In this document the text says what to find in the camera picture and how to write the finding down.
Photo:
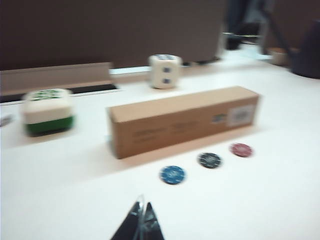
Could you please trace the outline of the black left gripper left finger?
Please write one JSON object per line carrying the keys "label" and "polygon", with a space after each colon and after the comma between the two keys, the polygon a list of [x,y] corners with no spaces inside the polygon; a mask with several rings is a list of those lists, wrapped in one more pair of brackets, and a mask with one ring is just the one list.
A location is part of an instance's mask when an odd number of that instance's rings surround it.
{"label": "black left gripper left finger", "polygon": [[139,195],[111,240],[140,240],[141,225],[145,211],[145,198]]}

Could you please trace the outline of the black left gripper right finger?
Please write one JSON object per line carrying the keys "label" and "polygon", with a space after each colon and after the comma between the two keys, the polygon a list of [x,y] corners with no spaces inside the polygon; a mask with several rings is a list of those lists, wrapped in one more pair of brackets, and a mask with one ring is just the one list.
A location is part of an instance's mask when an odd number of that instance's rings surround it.
{"label": "black left gripper right finger", "polygon": [[144,240],[164,240],[164,236],[157,219],[156,213],[153,210],[152,204],[147,203],[143,218],[143,239]]}

